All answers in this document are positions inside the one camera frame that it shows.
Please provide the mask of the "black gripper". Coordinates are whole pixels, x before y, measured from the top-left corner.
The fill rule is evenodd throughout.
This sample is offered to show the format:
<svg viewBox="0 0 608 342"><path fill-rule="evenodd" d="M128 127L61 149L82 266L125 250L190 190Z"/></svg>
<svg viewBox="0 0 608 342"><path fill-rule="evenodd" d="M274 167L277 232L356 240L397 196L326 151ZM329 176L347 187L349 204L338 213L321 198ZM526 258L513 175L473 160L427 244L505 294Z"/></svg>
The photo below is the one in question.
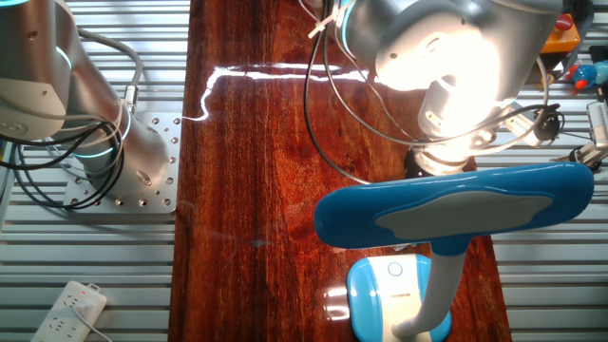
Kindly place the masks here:
<svg viewBox="0 0 608 342"><path fill-rule="evenodd" d="M407 155L404 158L404 171L406 179L417 179L423 178L428 175L428 173L417 163L415 160L416 153L413 150L409 150ZM417 244L400 244L391 246L394 251L402 251L408 247L416 247Z"/></svg>

